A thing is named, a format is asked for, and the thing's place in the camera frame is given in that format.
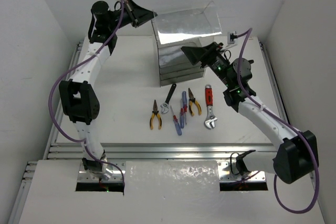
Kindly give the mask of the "clear acrylic box cover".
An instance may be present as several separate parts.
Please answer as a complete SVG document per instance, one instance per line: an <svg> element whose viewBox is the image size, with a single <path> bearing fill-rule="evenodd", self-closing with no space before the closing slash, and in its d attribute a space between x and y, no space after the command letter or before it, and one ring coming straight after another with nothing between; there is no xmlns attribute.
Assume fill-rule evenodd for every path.
<svg viewBox="0 0 336 224"><path fill-rule="evenodd" d="M201 46L202 44L213 42L215 36L222 34L217 10L215 3L210 1L201 8L180 10L156 16L151 21L151 24L154 31L157 58L158 48L161 46L182 44L195 40L199 40ZM184 69L195 67L200 67L200 64ZM183 70L182 67L175 69L175 71L179 70ZM160 74L167 72L173 72L173 70L168 68L160 69L159 67L159 82L165 80L160 78Z"/></svg>

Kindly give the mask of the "red handle adjustable wrench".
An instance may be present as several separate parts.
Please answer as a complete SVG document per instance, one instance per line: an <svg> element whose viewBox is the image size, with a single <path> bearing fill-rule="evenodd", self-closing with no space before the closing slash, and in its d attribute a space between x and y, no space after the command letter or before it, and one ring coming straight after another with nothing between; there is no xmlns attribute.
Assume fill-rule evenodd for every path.
<svg viewBox="0 0 336 224"><path fill-rule="evenodd" d="M207 107L207 117L204 121L204 124L207 129L212 130L215 128L217 117L213 113L213 92L212 86L210 84L205 86L205 102Z"/></svg>

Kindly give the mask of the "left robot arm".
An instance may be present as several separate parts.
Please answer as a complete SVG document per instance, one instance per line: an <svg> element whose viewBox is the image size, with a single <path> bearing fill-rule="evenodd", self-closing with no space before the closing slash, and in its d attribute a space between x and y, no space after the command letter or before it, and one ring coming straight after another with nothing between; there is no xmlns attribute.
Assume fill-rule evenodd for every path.
<svg viewBox="0 0 336 224"><path fill-rule="evenodd" d="M137 28L157 16L156 12L137 5L133 0L117 3L120 8L114 10L105 1L93 4L90 10L88 51L83 61L73 70L72 76L59 84L63 112L74 124L79 135L83 167L100 180L111 177L114 165L108 163L98 139L95 120L100 112L100 103L94 91L94 83L115 49L117 30L128 24Z"/></svg>

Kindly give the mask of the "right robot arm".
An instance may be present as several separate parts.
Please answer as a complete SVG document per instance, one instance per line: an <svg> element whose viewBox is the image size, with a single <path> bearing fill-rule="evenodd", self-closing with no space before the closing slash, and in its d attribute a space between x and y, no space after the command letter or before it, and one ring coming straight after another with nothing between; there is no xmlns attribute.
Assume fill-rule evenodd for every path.
<svg viewBox="0 0 336 224"><path fill-rule="evenodd" d="M239 56L229 62L222 55L221 43L205 47L183 46L182 52L191 64L209 67L226 86L224 100L237 113L248 119L273 144L275 156L267 156L256 150L236 156L234 171L244 176L261 170L272 173L284 183L291 184L310 172L318 173L318 149L316 136L311 131L301 131L279 118L249 86L252 78L252 60Z"/></svg>

